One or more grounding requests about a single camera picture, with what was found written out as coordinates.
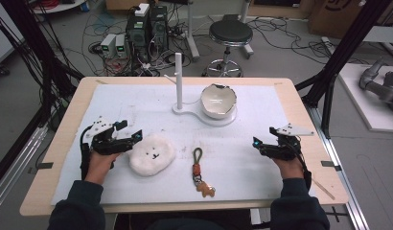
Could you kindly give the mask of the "person's left hand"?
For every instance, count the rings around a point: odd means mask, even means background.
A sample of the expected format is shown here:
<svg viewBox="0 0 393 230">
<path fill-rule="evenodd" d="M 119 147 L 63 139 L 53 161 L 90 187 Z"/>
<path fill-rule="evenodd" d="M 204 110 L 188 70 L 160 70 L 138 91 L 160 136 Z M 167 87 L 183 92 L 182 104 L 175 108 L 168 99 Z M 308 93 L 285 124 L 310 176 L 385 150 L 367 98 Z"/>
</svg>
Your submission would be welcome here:
<svg viewBox="0 0 393 230">
<path fill-rule="evenodd" d="M 101 155 L 93 151 L 90 155 L 89 168 L 84 180 L 87 182 L 103 185 L 111 165 L 119 156 L 119 153 Z"/>
</svg>

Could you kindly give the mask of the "white eggshell-shaped bowl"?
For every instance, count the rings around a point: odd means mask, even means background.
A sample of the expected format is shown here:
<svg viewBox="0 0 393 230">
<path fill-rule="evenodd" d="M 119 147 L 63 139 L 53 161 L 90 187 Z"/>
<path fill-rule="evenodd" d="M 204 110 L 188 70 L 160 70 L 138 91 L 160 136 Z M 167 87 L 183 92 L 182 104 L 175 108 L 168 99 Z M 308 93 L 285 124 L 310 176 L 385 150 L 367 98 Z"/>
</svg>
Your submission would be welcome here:
<svg viewBox="0 0 393 230">
<path fill-rule="evenodd" d="M 205 115 L 222 120 L 229 118 L 235 110 L 237 95 L 228 85 L 212 83 L 202 90 L 200 103 Z"/>
</svg>

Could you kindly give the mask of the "grey metal stand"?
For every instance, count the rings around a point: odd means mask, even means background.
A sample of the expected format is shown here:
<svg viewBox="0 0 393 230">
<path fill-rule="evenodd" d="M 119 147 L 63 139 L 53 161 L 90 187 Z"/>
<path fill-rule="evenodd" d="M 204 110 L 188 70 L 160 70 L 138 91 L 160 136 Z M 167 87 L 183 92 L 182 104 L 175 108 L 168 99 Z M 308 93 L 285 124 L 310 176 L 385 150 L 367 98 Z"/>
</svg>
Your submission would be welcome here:
<svg viewBox="0 0 393 230">
<path fill-rule="evenodd" d="M 191 52 L 192 61 L 198 61 L 200 58 L 199 51 L 193 36 L 193 4 L 194 0 L 187 0 L 187 21 L 188 26 L 185 31 L 186 41 Z"/>
</svg>

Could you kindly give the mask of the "brown cardboard box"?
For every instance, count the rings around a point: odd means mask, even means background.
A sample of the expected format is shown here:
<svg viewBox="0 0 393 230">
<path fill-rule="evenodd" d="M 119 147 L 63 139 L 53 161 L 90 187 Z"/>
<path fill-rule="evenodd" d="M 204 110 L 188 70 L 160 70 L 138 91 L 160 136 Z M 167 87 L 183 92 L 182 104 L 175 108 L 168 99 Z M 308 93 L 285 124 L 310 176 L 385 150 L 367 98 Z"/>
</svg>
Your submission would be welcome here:
<svg viewBox="0 0 393 230">
<path fill-rule="evenodd" d="M 367 0 L 315 0 L 309 17 L 309 32 L 314 35 L 342 38 L 355 21 Z"/>
</svg>

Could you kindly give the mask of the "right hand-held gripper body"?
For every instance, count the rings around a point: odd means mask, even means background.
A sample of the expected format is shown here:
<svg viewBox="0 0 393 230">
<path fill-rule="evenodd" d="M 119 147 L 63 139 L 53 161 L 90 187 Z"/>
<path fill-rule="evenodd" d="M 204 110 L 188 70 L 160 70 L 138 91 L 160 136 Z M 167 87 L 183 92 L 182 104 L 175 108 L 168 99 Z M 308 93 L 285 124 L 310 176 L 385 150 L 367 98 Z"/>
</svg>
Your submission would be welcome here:
<svg viewBox="0 0 393 230">
<path fill-rule="evenodd" d="M 278 127 L 280 134 L 274 135 L 276 145 L 270 145 L 269 149 L 261 150 L 261 155 L 273 159 L 293 160 L 301 153 L 301 136 L 313 136 L 314 132 L 304 127 L 287 124 Z"/>
</svg>

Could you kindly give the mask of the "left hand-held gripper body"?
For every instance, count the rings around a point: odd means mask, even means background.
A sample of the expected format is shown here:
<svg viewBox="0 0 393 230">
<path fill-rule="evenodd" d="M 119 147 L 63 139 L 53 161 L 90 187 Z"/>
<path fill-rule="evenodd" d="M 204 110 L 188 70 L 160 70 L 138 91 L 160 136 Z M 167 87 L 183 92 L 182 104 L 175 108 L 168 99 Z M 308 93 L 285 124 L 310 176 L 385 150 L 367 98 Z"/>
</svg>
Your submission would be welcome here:
<svg viewBox="0 0 393 230">
<path fill-rule="evenodd" d="M 81 142 L 81 155 L 88 156 L 93 149 L 101 155 L 111 155 L 131 150 L 134 145 L 123 142 L 123 139 L 116 139 L 112 136 L 114 131 L 118 131 L 108 120 L 100 116 L 91 126 L 88 126 L 81 134 L 81 138 L 91 138 L 91 144 Z"/>
</svg>

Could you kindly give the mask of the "person's right hand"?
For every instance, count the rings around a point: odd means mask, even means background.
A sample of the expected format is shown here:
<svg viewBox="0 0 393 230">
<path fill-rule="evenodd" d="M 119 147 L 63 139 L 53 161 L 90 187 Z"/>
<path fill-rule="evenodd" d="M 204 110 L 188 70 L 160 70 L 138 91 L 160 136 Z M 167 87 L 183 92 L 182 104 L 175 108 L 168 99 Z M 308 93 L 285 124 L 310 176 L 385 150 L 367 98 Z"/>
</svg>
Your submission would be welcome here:
<svg viewBox="0 0 393 230">
<path fill-rule="evenodd" d="M 283 179 L 304 177 L 303 166 L 297 158 L 289 161 L 274 159 L 273 162 L 279 168 L 280 175 Z"/>
</svg>

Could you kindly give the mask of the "black round stool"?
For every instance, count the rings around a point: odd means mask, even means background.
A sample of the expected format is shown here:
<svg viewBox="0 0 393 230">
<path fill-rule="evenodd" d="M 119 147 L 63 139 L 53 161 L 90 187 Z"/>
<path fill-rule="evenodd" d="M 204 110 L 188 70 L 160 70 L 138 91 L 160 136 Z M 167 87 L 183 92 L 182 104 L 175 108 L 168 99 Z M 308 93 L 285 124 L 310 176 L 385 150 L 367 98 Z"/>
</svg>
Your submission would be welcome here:
<svg viewBox="0 0 393 230">
<path fill-rule="evenodd" d="M 210 38 L 225 46 L 223 57 L 210 62 L 202 72 L 203 77 L 236 77 L 243 76 L 242 67 L 230 59 L 231 47 L 248 45 L 253 37 L 251 28 L 240 20 L 224 20 L 214 22 L 209 28 Z"/>
</svg>

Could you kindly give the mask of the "white floor platform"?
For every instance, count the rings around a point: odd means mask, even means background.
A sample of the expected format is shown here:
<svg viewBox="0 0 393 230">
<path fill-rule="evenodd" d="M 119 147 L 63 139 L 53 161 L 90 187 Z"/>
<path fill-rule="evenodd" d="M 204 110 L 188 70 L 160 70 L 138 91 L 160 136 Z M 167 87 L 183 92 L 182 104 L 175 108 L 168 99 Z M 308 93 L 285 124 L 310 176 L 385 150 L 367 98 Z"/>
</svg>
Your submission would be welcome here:
<svg viewBox="0 0 393 230">
<path fill-rule="evenodd" d="M 339 79 L 369 130 L 393 132 L 393 110 L 377 95 L 358 86 L 361 74 L 367 68 L 369 65 L 348 63 L 340 71 Z"/>
</svg>

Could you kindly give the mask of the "white plush toy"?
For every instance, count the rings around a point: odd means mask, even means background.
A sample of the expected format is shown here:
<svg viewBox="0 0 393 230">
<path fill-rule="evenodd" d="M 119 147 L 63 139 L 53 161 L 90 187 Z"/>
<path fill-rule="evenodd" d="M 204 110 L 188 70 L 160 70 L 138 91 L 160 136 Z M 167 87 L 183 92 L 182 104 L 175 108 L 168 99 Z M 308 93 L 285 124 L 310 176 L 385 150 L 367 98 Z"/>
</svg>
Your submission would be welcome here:
<svg viewBox="0 0 393 230">
<path fill-rule="evenodd" d="M 153 176 L 165 170 L 175 156 L 175 148 L 169 139 L 151 134 L 128 153 L 128 164 L 140 176 Z"/>
</svg>

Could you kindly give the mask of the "black computer tower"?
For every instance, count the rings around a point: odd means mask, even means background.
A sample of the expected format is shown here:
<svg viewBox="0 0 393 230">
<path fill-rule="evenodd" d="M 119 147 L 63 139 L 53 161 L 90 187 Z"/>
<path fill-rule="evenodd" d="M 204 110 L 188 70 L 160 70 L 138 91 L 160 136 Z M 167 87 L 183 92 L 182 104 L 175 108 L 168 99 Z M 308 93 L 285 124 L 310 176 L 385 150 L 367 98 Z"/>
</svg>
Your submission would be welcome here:
<svg viewBox="0 0 393 230">
<path fill-rule="evenodd" d="M 153 6 L 150 11 L 151 34 L 154 47 L 159 51 L 168 49 L 167 7 Z"/>
<path fill-rule="evenodd" d="M 149 15 L 147 13 L 144 16 L 131 14 L 127 20 L 126 32 L 132 59 L 140 62 L 149 62 Z"/>
</svg>

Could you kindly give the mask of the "grey power supply unit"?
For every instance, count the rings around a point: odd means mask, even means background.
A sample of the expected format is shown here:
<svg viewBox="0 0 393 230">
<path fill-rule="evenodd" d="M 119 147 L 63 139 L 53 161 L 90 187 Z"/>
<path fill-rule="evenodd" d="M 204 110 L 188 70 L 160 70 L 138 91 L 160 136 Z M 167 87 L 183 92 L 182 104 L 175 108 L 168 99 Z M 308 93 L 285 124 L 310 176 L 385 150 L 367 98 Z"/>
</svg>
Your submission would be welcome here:
<svg viewBox="0 0 393 230">
<path fill-rule="evenodd" d="M 101 42 L 101 48 L 105 58 L 114 58 L 116 54 L 116 35 L 108 34 Z"/>
<path fill-rule="evenodd" d="M 127 45 L 126 38 L 123 34 L 116 35 L 116 54 L 118 58 L 126 58 L 127 57 Z"/>
</svg>

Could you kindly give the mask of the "small white box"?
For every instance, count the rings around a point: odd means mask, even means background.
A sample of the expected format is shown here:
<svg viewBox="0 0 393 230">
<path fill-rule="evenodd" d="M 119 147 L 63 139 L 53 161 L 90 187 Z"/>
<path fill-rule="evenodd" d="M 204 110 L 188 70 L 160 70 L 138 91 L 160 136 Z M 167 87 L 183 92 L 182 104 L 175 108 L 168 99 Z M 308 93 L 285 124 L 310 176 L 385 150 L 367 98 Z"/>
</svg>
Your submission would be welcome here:
<svg viewBox="0 0 393 230">
<path fill-rule="evenodd" d="M 136 16 L 141 16 L 141 17 L 145 17 L 147 15 L 147 13 L 149 12 L 150 9 L 150 5 L 147 3 L 141 3 L 135 11 L 135 15 Z"/>
</svg>

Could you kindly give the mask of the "grey robot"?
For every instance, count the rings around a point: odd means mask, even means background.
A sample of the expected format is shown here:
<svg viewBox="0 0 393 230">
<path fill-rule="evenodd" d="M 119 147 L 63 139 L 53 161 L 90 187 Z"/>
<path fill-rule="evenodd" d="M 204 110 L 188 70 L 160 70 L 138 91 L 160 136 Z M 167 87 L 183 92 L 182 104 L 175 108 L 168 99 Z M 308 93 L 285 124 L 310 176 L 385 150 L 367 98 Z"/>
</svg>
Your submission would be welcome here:
<svg viewBox="0 0 393 230">
<path fill-rule="evenodd" d="M 358 86 L 362 90 L 377 95 L 381 101 L 388 104 L 389 108 L 393 110 L 393 71 L 385 74 L 382 83 L 375 82 L 375 78 L 384 65 L 385 62 L 382 58 L 376 60 L 369 68 L 363 71 Z"/>
</svg>

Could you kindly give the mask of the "thin wooden stick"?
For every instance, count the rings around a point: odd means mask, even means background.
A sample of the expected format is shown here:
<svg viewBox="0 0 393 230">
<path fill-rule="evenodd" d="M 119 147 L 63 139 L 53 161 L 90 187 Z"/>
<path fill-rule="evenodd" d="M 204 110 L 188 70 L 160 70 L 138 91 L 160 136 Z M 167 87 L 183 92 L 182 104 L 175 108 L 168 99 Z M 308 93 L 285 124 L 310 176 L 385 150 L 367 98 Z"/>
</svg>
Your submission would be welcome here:
<svg viewBox="0 0 393 230">
<path fill-rule="evenodd" d="M 335 200 L 335 196 L 314 178 L 312 178 L 312 183 L 315 184 L 321 191 L 323 191 L 331 200 Z"/>
</svg>

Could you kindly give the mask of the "orange keychain with bear charm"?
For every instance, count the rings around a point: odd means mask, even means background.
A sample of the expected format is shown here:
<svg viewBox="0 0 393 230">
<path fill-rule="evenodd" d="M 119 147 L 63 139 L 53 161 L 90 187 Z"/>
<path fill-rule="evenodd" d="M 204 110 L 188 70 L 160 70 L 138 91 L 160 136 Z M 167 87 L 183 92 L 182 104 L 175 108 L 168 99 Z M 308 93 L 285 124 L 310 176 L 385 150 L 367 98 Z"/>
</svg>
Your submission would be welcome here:
<svg viewBox="0 0 393 230">
<path fill-rule="evenodd" d="M 201 175 L 201 167 L 200 167 L 200 159 L 203 155 L 203 150 L 202 148 L 195 148 L 193 150 L 193 159 L 194 163 L 192 166 L 192 177 L 193 177 L 193 182 L 196 186 L 196 190 L 201 193 L 203 197 L 214 197 L 216 194 L 216 189 L 207 184 L 203 179 Z"/>
</svg>

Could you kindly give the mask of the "white table mat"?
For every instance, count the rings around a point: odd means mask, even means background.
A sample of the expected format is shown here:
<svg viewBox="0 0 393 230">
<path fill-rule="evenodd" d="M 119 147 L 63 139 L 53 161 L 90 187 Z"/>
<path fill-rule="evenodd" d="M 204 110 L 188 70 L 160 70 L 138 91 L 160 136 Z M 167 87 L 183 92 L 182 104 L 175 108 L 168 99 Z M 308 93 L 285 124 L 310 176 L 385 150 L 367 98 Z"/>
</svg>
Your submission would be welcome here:
<svg viewBox="0 0 393 230">
<path fill-rule="evenodd" d="M 167 85 L 103 84 L 96 87 L 81 127 L 103 117 L 108 122 L 127 121 L 116 132 L 126 138 L 136 131 L 159 134 L 176 150 L 172 164 L 153 176 L 140 176 L 120 156 L 104 182 L 104 204 L 181 203 L 272 200 L 279 196 L 282 182 L 275 164 L 262 156 L 252 143 L 260 139 L 275 144 L 272 127 L 287 125 L 277 91 L 273 86 L 236 85 L 237 115 L 223 127 L 205 125 L 191 114 L 176 115 L 175 88 Z M 202 148 L 200 160 L 204 181 L 213 186 L 213 197 L 204 196 L 192 179 L 193 151 Z"/>
</svg>

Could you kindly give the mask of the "black metal frame post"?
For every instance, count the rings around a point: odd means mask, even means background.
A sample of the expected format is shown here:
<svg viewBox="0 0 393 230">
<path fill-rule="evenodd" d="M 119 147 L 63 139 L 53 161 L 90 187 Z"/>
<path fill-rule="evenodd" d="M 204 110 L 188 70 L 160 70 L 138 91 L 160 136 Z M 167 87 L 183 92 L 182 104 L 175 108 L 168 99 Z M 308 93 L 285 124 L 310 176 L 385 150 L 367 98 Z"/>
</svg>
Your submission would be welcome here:
<svg viewBox="0 0 393 230">
<path fill-rule="evenodd" d="M 391 1 L 392 0 L 366 0 L 359 15 L 355 18 L 348 32 L 341 39 L 321 71 L 315 76 L 295 85 L 297 91 L 308 86 L 311 87 L 309 92 L 302 97 L 304 105 L 310 108 L 317 108 L 319 100 L 324 98 L 320 127 L 328 139 L 331 138 L 329 127 L 335 80 L 346 62 L 363 39 L 368 35 Z"/>
<path fill-rule="evenodd" d="M 63 48 L 51 31 L 64 58 L 61 61 L 53 51 L 27 0 L 0 0 L 0 5 L 10 17 L 24 40 L 16 37 L 12 29 L 0 19 L 0 31 L 25 62 L 28 72 L 39 85 L 39 123 L 44 125 L 50 118 L 54 105 L 69 101 L 77 90 L 73 80 L 80 82 L 84 75 L 66 57 Z"/>
</svg>

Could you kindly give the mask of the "white stand with post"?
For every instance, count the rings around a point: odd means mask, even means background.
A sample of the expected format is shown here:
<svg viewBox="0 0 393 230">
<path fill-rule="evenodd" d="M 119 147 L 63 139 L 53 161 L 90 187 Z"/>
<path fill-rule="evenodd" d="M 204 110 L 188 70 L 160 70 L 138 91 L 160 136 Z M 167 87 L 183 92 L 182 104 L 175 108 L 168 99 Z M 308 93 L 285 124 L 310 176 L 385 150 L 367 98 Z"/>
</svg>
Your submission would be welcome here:
<svg viewBox="0 0 393 230">
<path fill-rule="evenodd" d="M 169 81 L 173 82 L 175 85 L 176 91 L 176 103 L 172 107 L 172 111 L 176 115 L 193 115 L 197 117 L 201 122 L 205 125 L 211 127 L 226 127 L 233 123 L 237 117 L 237 105 L 233 113 L 229 118 L 225 118 L 222 120 L 217 120 L 208 117 L 202 111 L 202 106 L 200 103 L 200 94 L 198 99 L 194 103 L 184 103 L 183 102 L 183 74 L 182 74 L 182 54 L 175 53 L 174 54 L 174 80 L 169 76 L 165 75 L 165 78 Z"/>
</svg>

